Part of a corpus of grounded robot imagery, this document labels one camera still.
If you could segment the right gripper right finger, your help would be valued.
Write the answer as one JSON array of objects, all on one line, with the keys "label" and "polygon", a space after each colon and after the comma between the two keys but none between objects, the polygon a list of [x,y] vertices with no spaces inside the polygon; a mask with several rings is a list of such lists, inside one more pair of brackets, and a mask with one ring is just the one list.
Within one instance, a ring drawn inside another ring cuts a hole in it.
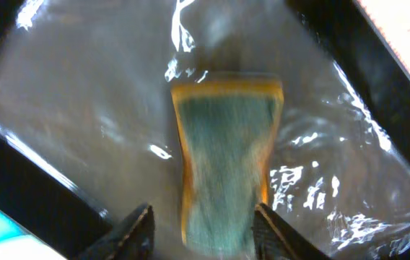
[{"label": "right gripper right finger", "polygon": [[255,207],[253,240],[259,260],[331,260],[264,203]]}]

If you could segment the green yellow sponge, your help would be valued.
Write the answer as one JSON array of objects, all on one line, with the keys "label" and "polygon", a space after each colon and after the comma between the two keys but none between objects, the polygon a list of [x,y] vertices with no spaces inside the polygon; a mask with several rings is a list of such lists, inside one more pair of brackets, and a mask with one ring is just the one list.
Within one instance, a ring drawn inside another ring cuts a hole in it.
[{"label": "green yellow sponge", "polygon": [[249,251],[254,209],[269,200],[282,83],[270,77],[182,82],[171,97],[183,157],[183,244],[210,257]]}]

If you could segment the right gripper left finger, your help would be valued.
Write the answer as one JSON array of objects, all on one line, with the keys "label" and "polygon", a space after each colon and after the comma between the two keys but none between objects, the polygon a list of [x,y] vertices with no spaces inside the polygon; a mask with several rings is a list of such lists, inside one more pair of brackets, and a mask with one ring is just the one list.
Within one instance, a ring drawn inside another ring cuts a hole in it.
[{"label": "right gripper left finger", "polygon": [[154,211],[141,204],[77,260],[148,260],[154,253]]}]

